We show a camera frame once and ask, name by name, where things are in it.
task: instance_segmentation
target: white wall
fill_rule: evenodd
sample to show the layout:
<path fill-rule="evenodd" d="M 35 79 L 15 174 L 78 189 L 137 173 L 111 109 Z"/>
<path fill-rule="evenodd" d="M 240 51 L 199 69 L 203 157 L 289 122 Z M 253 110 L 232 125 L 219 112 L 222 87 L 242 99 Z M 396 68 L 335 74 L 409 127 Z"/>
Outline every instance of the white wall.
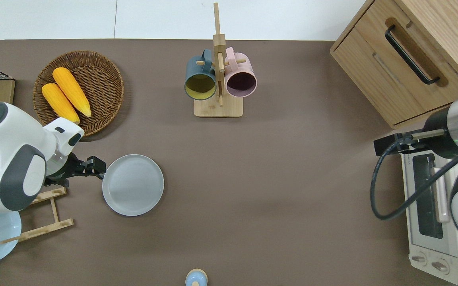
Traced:
<path fill-rule="evenodd" d="M 335 40 L 364 0 L 218 0 L 227 39 Z M 210 0 L 0 0 L 0 39 L 211 39 Z"/>

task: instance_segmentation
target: drawer handle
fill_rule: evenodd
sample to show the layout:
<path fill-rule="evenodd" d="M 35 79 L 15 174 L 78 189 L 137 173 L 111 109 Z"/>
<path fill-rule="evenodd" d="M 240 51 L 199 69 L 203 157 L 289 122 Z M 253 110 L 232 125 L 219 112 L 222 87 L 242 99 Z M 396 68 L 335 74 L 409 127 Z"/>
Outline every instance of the drawer handle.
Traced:
<path fill-rule="evenodd" d="M 416 65 L 414 60 L 404 51 L 404 49 L 400 46 L 400 44 L 397 42 L 395 38 L 393 38 L 391 31 L 395 28 L 395 25 L 390 26 L 387 31 L 385 32 L 385 38 L 387 39 L 388 43 L 397 51 L 399 56 L 406 62 L 406 64 L 409 65 L 409 67 L 413 70 L 413 72 L 418 76 L 418 78 L 425 83 L 426 85 L 431 85 L 435 83 L 436 81 L 439 80 L 439 77 L 436 77 L 434 79 L 429 79 L 425 75 L 425 73 L 420 70 L 420 67 Z"/>

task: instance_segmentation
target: oven door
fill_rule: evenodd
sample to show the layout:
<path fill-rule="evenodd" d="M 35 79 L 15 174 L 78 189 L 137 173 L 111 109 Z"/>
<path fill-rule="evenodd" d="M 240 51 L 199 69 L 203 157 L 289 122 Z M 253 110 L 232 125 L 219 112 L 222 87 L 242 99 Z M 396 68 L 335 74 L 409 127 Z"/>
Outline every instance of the oven door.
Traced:
<path fill-rule="evenodd" d="M 431 151 L 402 157 L 405 194 L 410 197 L 422 183 L 448 163 Z M 456 228 L 450 218 L 448 200 L 458 174 L 458 165 L 448 171 L 408 208 L 411 244 L 458 256 Z"/>

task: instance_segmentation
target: brown table surface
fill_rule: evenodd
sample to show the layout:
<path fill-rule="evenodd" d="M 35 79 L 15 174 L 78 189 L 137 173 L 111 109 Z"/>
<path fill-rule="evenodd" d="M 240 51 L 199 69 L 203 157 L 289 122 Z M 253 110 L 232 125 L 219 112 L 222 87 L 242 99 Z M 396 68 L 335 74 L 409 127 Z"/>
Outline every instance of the brown table surface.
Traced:
<path fill-rule="evenodd" d="M 373 140 L 392 130 L 331 45 L 228 41 L 258 78 L 243 116 L 228 119 L 197 118 L 183 90 L 187 60 L 211 41 L 0 41 L 14 104 L 35 118 L 33 84 L 51 60 L 84 49 L 111 59 L 124 103 L 74 153 L 107 166 L 143 154 L 165 178 L 158 205 L 138 217 L 111 210 L 99 179 L 70 179 L 56 205 L 75 225 L 19 242 L 0 260 L 0 284 L 180 286 L 193 268 L 211 286 L 449 284 L 409 264 L 405 215 L 383 222 L 371 212 Z M 398 156 L 385 161 L 378 192 L 383 212 L 404 199 Z M 21 217 L 23 231 L 53 222 L 47 203 Z"/>

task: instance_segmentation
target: black cable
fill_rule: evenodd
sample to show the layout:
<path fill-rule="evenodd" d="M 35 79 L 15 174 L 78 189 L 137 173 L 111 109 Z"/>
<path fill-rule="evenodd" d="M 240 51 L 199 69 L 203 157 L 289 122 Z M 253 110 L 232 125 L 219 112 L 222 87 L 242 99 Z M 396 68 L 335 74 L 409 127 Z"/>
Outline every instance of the black cable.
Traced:
<path fill-rule="evenodd" d="M 409 197 L 406 201 L 404 201 L 396 210 L 392 211 L 387 215 L 382 215 L 378 212 L 376 208 L 376 198 L 375 198 L 375 188 L 376 188 L 376 178 L 378 177 L 378 171 L 383 163 L 384 158 L 393 150 L 395 149 L 400 143 L 412 139 L 412 136 L 405 136 L 399 138 L 397 141 L 389 145 L 389 147 L 383 152 L 383 154 L 379 157 L 378 162 L 376 163 L 376 167 L 374 168 L 374 173 L 372 174 L 371 179 L 371 208 L 374 212 L 374 215 L 381 220 L 390 220 L 398 217 L 402 214 L 406 208 L 414 203 L 418 197 L 420 197 L 435 181 L 437 181 L 441 176 L 443 176 L 448 170 L 453 168 L 455 165 L 458 164 L 458 156 L 455 157 L 452 161 L 444 165 L 437 173 L 430 176 L 417 190 L 411 197 Z"/>

